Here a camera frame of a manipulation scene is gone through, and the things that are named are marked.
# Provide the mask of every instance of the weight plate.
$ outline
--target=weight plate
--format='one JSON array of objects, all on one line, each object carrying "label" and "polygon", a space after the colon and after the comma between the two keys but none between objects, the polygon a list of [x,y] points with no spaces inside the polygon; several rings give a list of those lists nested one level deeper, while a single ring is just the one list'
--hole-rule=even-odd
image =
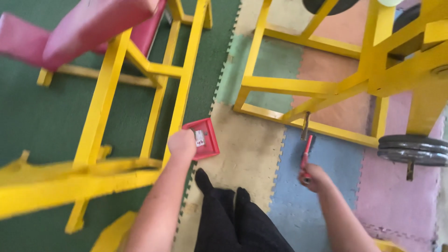
[{"label": "weight plate", "polygon": [[[313,14],[316,14],[317,11],[319,11],[322,4],[325,2],[325,0],[302,0],[302,1],[305,8]],[[359,0],[339,0],[328,15],[332,16],[344,12],[350,9],[358,1]]]},{"label": "weight plate", "polygon": [[440,139],[428,138],[426,136],[420,136],[420,135],[386,135],[380,138],[378,141],[380,144],[385,142],[424,143],[435,146],[448,147],[448,142],[446,141]]},{"label": "weight plate", "polygon": [[420,4],[416,4],[403,11],[403,13],[400,14],[400,16],[398,16],[394,21],[392,32],[398,31],[399,29],[405,27],[407,24],[417,19],[420,15],[420,6]]},{"label": "weight plate", "polygon": [[448,166],[448,155],[441,153],[391,148],[378,150],[377,154],[393,162],[407,164],[413,161],[416,165]]},{"label": "weight plate", "polygon": [[378,149],[390,149],[390,148],[398,148],[398,149],[412,149],[419,151],[428,151],[428,152],[436,152],[441,154],[448,154],[448,147],[442,145],[432,145],[426,143],[409,143],[409,142],[385,142],[380,143]]}]

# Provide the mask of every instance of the sticker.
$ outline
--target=sticker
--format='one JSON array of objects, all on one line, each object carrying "label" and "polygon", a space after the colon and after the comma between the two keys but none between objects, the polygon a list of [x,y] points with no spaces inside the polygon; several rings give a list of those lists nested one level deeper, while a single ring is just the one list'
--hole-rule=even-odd
[{"label": "sticker", "polygon": [[202,132],[202,130],[195,131],[194,137],[196,138],[196,147],[205,145],[204,133]]}]

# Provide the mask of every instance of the pink cushion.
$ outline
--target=pink cushion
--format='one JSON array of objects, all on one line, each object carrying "label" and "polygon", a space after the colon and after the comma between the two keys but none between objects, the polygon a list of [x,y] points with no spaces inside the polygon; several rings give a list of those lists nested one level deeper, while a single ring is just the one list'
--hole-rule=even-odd
[{"label": "pink cushion", "polygon": [[[160,0],[156,13],[144,21],[143,23],[132,28],[131,39],[134,44],[140,49],[143,55],[148,55],[149,48],[154,40],[157,27],[165,10],[166,0]],[[95,53],[105,54],[108,48],[108,43],[102,43],[93,51]]]},{"label": "pink cushion", "polygon": [[5,12],[0,16],[0,53],[42,67],[50,32]]},{"label": "pink cushion", "polygon": [[152,17],[158,0],[81,0],[50,35],[43,61],[50,70]]}]

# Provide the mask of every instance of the red plastic box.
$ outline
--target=red plastic box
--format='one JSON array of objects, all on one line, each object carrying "label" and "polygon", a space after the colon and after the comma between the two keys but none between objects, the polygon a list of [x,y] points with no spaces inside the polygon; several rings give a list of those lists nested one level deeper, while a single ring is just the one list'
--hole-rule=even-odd
[{"label": "red plastic box", "polygon": [[210,118],[205,118],[195,122],[189,122],[182,126],[182,129],[192,129],[195,131],[195,135],[197,136],[197,131],[201,131],[199,136],[196,138],[197,142],[197,150],[196,155],[193,160],[198,161],[200,159],[216,156],[220,153],[220,149],[218,147],[218,142],[216,141],[215,131],[213,130],[213,125],[211,123]]}]

